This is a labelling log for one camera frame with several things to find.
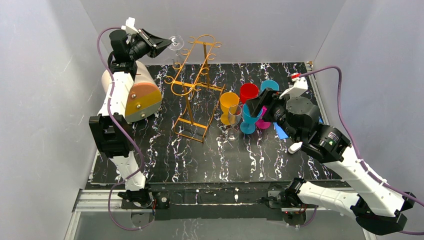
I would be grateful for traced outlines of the light blue wine glass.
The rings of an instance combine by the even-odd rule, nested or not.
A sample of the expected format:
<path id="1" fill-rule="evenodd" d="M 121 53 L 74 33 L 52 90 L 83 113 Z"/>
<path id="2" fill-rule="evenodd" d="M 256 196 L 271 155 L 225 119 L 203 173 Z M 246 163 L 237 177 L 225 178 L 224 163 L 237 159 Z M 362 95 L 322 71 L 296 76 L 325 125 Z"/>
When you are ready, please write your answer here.
<path id="1" fill-rule="evenodd" d="M 252 134 L 256 130 L 256 122 L 259 120 L 263 113 L 263 110 L 261 109 L 259 114 L 256 117 L 250 116 L 249 108 L 246 104 L 242 106 L 242 123 L 240 124 L 240 130 L 244 134 Z"/>
<path id="2" fill-rule="evenodd" d="M 271 90 L 274 90 L 274 91 L 279 91 L 280 90 L 279 84 L 276 81 L 272 80 L 272 79 L 264 80 L 261 83 L 261 85 L 260 85 L 260 92 L 259 93 L 261 94 L 264 90 L 266 90 L 266 88 L 270 88 Z"/>

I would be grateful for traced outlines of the red wine glass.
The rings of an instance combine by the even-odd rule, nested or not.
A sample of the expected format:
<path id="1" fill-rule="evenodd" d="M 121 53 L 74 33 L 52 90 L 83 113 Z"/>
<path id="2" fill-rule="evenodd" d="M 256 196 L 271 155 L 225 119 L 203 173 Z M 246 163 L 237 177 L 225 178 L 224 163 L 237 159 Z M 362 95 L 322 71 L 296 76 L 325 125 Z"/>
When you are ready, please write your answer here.
<path id="1" fill-rule="evenodd" d="M 247 100 L 254 99 L 259 95 L 259 88 L 253 83 L 245 83 L 240 87 L 240 102 L 245 104 Z"/>

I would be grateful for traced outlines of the magenta wine glass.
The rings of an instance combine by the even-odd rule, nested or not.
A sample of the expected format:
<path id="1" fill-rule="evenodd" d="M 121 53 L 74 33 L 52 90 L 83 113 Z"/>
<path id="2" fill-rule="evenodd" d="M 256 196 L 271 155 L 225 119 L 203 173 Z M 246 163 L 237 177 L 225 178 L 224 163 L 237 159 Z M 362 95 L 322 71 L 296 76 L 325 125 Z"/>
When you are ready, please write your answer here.
<path id="1" fill-rule="evenodd" d="M 263 119 L 263 116 L 265 115 L 266 111 L 267 111 L 267 108 L 265 106 L 263 106 L 262 110 L 261 110 L 260 118 L 255 123 L 256 127 L 258 127 L 259 129 L 262 129 L 262 130 L 268 129 L 271 126 L 270 122 L 265 121 Z"/>

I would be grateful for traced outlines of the clear wine glass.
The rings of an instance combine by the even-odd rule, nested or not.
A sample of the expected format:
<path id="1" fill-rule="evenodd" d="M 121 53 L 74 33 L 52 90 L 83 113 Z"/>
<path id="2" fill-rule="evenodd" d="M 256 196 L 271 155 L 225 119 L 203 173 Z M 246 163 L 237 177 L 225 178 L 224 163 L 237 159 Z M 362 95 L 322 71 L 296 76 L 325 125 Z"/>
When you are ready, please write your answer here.
<path id="1" fill-rule="evenodd" d="M 182 48 L 184 47 L 184 40 L 180 35 L 173 35 L 169 38 L 169 40 L 171 41 L 171 44 L 168 46 L 168 48 L 175 53 L 172 59 L 173 66 L 178 68 L 184 62 L 181 52 Z"/>
<path id="2" fill-rule="evenodd" d="M 243 109 L 240 105 L 236 104 L 229 108 L 227 119 L 230 128 L 227 131 L 227 139 L 229 141 L 235 141 L 238 139 L 239 133 L 236 126 L 239 124 L 242 118 Z"/>

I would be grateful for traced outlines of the clear wine glass front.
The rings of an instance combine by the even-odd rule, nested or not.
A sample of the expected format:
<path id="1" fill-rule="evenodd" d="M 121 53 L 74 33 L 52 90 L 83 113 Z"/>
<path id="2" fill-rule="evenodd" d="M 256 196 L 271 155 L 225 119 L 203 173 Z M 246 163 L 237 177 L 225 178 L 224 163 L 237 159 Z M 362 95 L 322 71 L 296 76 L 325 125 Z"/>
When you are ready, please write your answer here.
<path id="1" fill-rule="evenodd" d="M 242 118 L 243 109 L 240 105 L 236 104 L 229 108 L 227 119 L 230 128 L 227 131 L 227 139 L 229 141 L 235 141 L 238 139 L 239 133 L 236 126 L 239 124 Z"/>

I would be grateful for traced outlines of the yellow wine glass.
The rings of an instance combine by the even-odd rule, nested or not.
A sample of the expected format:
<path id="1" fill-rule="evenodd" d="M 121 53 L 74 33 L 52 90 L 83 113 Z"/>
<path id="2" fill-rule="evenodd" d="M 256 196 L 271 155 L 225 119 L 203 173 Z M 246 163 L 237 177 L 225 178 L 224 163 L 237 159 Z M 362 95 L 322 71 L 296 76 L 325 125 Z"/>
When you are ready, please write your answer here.
<path id="1" fill-rule="evenodd" d="M 220 102 L 220 109 L 222 110 L 222 114 L 220 117 L 220 121 L 224 125 L 229 125 L 229 119 L 228 119 L 228 113 L 230 111 L 230 107 L 234 105 L 238 105 L 240 101 L 239 96 L 234 92 L 225 92 L 221 95 L 219 102 Z"/>

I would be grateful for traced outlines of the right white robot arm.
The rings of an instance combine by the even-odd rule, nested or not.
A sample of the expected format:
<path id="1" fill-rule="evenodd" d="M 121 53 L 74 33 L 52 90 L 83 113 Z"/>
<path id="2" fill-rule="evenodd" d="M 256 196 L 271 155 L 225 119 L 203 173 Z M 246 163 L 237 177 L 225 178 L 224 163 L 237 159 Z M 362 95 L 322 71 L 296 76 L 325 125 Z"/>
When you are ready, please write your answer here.
<path id="1" fill-rule="evenodd" d="M 332 169 L 354 192 L 344 192 L 294 178 L 280 194 L 293 206 L 315 205 L 349 216 L 365 230 L 383 236 L 402 233 L 407 223 L 404 211 L 414 206 L 411 193 L 389 188 L 364 160 L 356 156 L 350 140 L 337 128 L 320 123 L 320 109 L 308 98 L 291 97 L 267 88 L 258 97 L 246 101 L 251 116 L 260 115 L 278 124 L 301 151 Z"/>

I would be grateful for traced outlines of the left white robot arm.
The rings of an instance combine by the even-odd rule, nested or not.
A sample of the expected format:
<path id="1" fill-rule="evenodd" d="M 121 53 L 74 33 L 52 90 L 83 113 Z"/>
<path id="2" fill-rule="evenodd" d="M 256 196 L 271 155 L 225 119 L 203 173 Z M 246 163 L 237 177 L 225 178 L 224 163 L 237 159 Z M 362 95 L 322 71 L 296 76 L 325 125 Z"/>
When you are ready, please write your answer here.
<path id="1" fill-rule="evenodd" d="M 107 59 L 101 58 L 109 80 L 106 97 L 99 112 L 89 118 L 97 150 L 113 162 L 121 176 L 120 184 L 125 191 L 118 196 L 141 208 L 154 205 L 147 178 L 143 173 L 144 163 L 137 163 L 135 154 L 141 157 L 131 133 L 130 122 L 125 113 L 128 98 L 137 98 L 131 88 L 138 76 L 137 60 L 144 56 L 155 58 L 169 45 L 170 39 L 148 33 L 144 29 L 130 30 L 118 27 L 109 28 L 112 51 Z"/>

